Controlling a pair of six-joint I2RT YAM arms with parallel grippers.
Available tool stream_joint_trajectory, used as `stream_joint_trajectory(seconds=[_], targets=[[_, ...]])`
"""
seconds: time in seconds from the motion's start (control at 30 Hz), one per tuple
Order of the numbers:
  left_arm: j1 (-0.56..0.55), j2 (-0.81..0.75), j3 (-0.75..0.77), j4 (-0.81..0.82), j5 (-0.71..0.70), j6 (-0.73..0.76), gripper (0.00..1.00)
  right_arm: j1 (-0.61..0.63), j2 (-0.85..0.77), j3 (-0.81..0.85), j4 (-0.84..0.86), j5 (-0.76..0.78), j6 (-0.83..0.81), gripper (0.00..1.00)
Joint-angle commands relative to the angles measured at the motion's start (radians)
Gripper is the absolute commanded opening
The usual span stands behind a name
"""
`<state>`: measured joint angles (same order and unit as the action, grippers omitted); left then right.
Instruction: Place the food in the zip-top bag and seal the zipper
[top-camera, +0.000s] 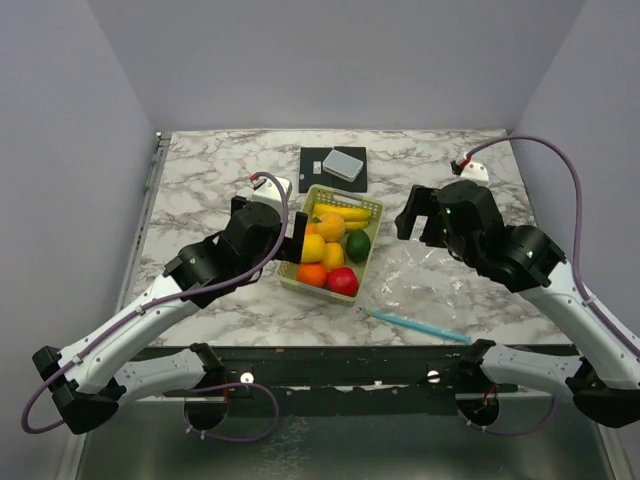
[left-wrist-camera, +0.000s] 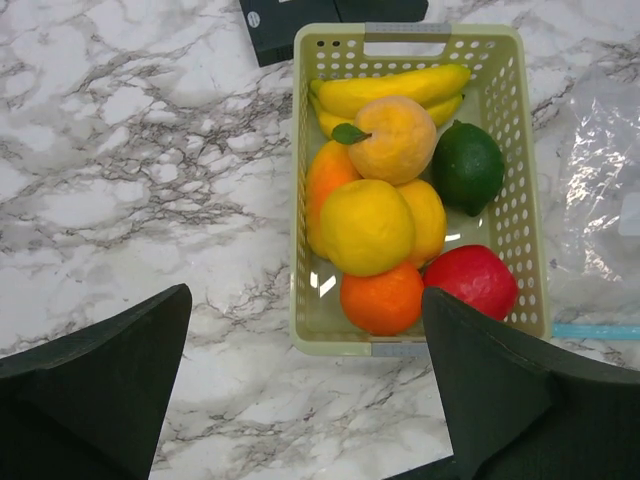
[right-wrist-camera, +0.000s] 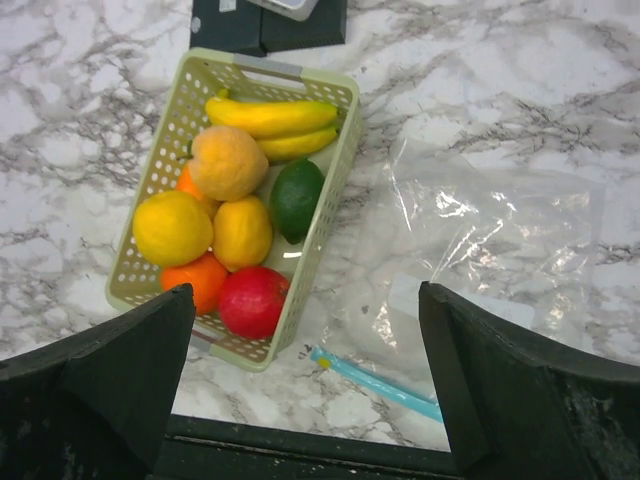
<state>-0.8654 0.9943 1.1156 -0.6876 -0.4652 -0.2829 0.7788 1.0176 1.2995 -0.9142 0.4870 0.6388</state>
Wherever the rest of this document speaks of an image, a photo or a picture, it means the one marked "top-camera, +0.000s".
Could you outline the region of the yellow lemon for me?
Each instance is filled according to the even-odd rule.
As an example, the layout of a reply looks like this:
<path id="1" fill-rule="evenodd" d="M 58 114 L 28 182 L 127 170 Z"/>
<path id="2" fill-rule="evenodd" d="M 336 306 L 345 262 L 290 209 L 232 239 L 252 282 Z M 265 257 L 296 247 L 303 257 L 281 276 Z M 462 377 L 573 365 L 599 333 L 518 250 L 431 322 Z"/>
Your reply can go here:
<path id="1" fill-rule="evenodd" d="M 319 263 L 323 260 L 326 250 L 326 242 L 319 234 L 306 234 L 303 242 L 301 262 Z"/>

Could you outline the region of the clear zip top bag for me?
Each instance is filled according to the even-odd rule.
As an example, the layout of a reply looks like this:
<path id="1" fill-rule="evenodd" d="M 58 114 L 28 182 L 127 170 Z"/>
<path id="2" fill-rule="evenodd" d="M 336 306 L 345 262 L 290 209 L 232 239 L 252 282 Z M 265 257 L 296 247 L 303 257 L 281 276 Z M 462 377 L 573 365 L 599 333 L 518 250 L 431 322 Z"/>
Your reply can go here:
<path id="1" fill-rule="evenodd" d="M 363 290 L 353 309 L 360 345 L 453 344 L 423 331 L 439 328 L 470 337 L 491 337 L 488 283 L 445 250 L 415 239 L 379 240 Z"/>

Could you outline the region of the pale green plastic basket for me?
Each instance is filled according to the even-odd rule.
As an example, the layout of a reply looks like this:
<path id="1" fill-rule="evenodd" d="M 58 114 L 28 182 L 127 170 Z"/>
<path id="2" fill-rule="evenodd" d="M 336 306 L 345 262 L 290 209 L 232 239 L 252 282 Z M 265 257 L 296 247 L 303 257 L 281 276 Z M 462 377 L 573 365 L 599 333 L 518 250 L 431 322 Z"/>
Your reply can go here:
<path id="1" fill-rule="evenodd" d="M 322 185 L 312 185 L 307 192 L 304 202 L 300 204 L 299 208 L 296 208 L 296 211 L 304 212 L 309 218 L 312 218 L 313 209 L 316 204 L 346 207 L 351 210 L 358 208 L 366 210 L 369 213 L 369 217 L 367 218 L 368 224 L 363 226 L 362 230 L 368 235 L 371 241 L 371 247 L 374 247 L 381 219 L 384 214 L 384 204 L 381 201 L 375 200 L 372 197 L 350 193 L 335 188 Z M 359 290 L 362 290 L 362 284 L 366 277 L 367 269 L 371 263 L 371 251 L 368 253 L 366 260 L 360 263 L 353 262 L 346 258 L 346 266 L 353 270 L 359 283 Z M 320 289 L 314 286 L 305 285 L 296 280 L 297 270 L 298 266 L 296 264 L 285 261 L 280 263 L 277 269 L 277 278 L 284 289 L 299 294 L 311 295 L 332 303 L 342 304 L 349 307 L 355 304 L 358 293 L 355 293 L 353 296 L 345 296 L 331 292 L 328 288 Z"/>

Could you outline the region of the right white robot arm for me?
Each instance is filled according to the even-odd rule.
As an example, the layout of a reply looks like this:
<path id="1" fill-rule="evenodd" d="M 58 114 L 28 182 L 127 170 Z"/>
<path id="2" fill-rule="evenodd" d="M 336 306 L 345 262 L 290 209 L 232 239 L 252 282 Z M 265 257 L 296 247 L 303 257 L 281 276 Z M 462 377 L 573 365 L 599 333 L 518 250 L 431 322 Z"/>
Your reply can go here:
<path id="1" fill-rule="evenodd" d="M 507 225 L 490 190 L 469 180 L 412 187 L 395 219 L 397 236 L 444 248 L 476 273 L 535 306 L 572 342 L 574 356 L 477 340 L 459 364 L 469 390 L 513 384 L 569 398 L 590 420 L 621 428 L 639 419 L 639 339 L 574 279 L 564 252 L 539 228 Z"/>

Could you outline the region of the orange yellow peach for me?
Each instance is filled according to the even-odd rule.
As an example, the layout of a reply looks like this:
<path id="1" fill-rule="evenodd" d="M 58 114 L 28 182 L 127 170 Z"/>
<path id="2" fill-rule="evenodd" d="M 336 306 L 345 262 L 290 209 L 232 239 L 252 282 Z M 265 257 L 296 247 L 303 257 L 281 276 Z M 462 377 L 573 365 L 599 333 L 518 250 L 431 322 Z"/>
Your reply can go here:
<path id="1" fill-rule="evenodd" d="M 344 219 L 334 212 L 314 216 L 313 223 L 317 233 L 326 242 L 338 242 L 346 230 Z"/>

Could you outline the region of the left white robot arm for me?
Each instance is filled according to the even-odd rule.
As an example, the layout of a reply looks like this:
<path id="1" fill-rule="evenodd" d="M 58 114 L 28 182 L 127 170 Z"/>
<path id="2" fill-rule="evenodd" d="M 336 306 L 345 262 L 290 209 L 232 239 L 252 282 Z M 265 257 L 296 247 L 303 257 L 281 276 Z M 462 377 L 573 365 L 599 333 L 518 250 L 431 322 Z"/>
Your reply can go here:
<path id="1" fill-rule="evenodd" d="M 120 406 L 148 396 L 214 392 L 224 368 L 203 343 L 153 359 L 137 356 L 173 325 L 256 282 L 269 261 L 300 262 L 307 221 L 303 212 L 289 217 L 286 210 L 236 196 L 226 227 L 183 247 L 127 307 L 69 346 L 39 349 L 33 363 L 43 379 L 40 389 L 50 391 L 61 424 L 84 434 Z"/>

